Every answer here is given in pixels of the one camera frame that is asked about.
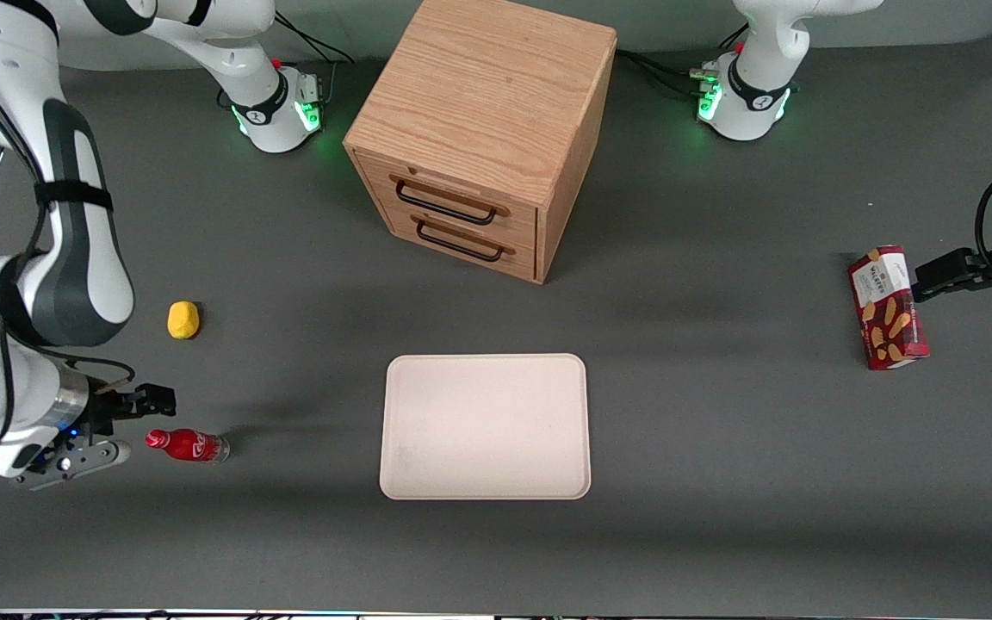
black metal handle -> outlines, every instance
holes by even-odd
[[[409,196],[405,193],[405,180],[401,179],[397,181],[397,197],[408,204],[414,204],[416,207],[428,209],[428,211],[433,211],[436,213],[441,213],[443,215],[448,215],[449,217],[456,217],[456,219],[462,222],[468,222],[469,224],[476,224],[477,226],[487,226],[493,223],[493,219],[496,217],[496,209],[489,208],[488,216],[485,217],[474,217],[473,215],[467,215],[465,213],[458,213],[454,211],[453,208],[440,207],[433,201],[426,201],[417,199],[417,197]]]
[[[496,254],[481,254],[479,251],[469,250],[468,247],[461,247],[460,245],[446,242],[446,240],[438,239],[437,237],[432,237],[431,235],[424,235],[424,224],[426,224],[426,222],[423,220],[419,220],[416,223],[416,235],[419,239],[425,240],[425,242],[441,245],[446,248],[446,250],[459,251],[462,254],[472,256],[472,258],[476,258],[477,260],[484,260],[485,263],[496,263],[500,256],[504,256],[503,247],[497,247]]]

coca-cola bottle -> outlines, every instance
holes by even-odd
[[[221,463],[228,458],[228,441],[224,437],[180,428],[178,431],[151,431],[145,437],[149,448],[166,452],[180,462]]]

wooden cabinet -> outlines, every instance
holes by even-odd
[[[544,282],[595,152],[613,28],[424,0],[343,141],[389,231]]]

beige tray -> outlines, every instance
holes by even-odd
[[[579,357],[389,364],[381,490],[390,499],[579,499],[591,483]]]

wooden cabinet top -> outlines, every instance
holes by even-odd
[[[345,144],[546,205],[615,44],[504,0],[425,0]]]

